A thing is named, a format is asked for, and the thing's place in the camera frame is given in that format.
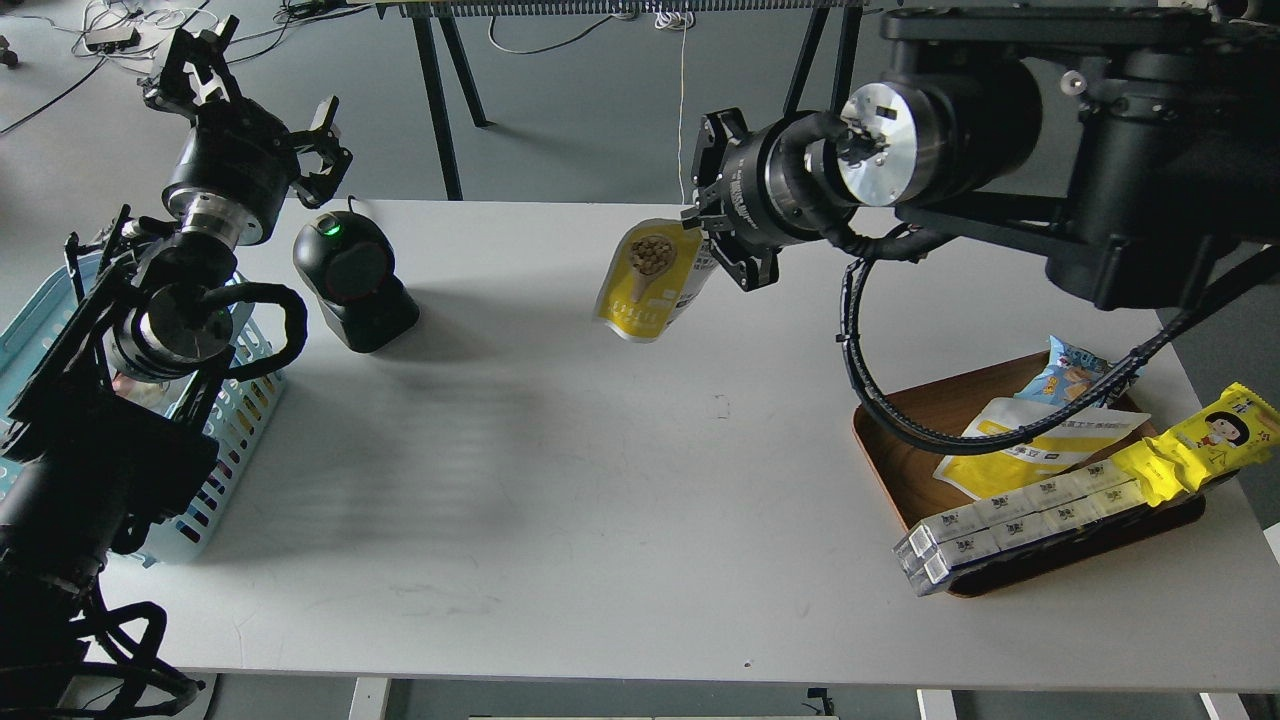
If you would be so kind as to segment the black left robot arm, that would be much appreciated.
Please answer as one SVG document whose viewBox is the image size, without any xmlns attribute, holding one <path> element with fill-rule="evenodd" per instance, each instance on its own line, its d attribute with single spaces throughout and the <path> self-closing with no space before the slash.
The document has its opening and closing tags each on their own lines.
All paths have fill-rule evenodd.
<svg viewBox="0 0 1280 720">
<path fill-rule="evenodd" d="M 99 577 L 210 478 L 219 443 L 204 428 L 223 386 L 301 355 L 305 301 L 234 282 L 236 250 L 271 236 L 289 191 L 332 200 L 352 160 L 335 97 L 292 131 L 242 94 L 225 58 L 238 24 L 164 42 L 143 101 L 191 124 L 169 218 L 123 206 L 97 242 L 68 238 L 76 309 L 8 407 L 3 456 L 20 473 L 3 498 L 5 719 L 172 716 L 201 689 L 159 656 L 165 611 L 109 609 Z"/>
</svg>

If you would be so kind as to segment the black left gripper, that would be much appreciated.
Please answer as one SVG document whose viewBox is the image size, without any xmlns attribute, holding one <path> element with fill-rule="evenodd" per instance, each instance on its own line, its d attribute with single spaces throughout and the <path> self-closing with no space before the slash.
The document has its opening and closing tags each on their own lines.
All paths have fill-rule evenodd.
<svg viewBox="0 0 1280 720">
<path fill-rule="evenodd" d="M 238 243 L 257 245 L 274 232 L 289 186 L 306 208 L 319 209 L 337 195 L 353 154 L 340 145 L 334 124 L 340 104 L 337 96 L 320 101 L 307 129 L 291 133 L 255 100 L 241 100 L 225 59 L 238 24 L 239 19 L 229 15 L 196 35 L 173 29 L 140 87 L 147 108 L 193 120 L 170 184 L 163 191 L 165 209 L 180 218 L 197 195 L 216 195 L 250 215 L 252 225 L 244 228 Z M 298 177 L 294 155 L 308 152 L 320 158 L 321 169 Z"/>
</svg>

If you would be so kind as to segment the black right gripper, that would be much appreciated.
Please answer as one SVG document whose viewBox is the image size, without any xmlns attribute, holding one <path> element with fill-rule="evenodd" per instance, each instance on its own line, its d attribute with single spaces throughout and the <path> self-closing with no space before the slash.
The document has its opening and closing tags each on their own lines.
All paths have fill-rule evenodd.
<svg viewBox="0 0 1280 720">
<path fill-rule="evenodd" d="M 778 135 L 777 124 L 748 129 L 741 110 L 727 108 L 701 118 L 694 152 L 682 227 L 705 229 L 713 258 L 744 292 L 780 279 L 778 252 L 791 240 L 768 187 Z"/>
</svg>

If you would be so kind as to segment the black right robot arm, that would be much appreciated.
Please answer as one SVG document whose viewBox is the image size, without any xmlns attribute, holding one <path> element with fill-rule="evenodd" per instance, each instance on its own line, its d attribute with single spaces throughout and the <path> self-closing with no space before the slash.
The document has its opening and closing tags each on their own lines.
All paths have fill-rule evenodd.
<svg viewBox="0 0 1280 720">
<path fill-rule="evenodd" d="M 1044 259 L 1102 310 L 1212 313 L 1277 274 L 1277 22 L 1203 8 L 905 8 L 826 111 L 703 120 L 684 224 L 742 290 L 785 247 Z"/>
</svg>

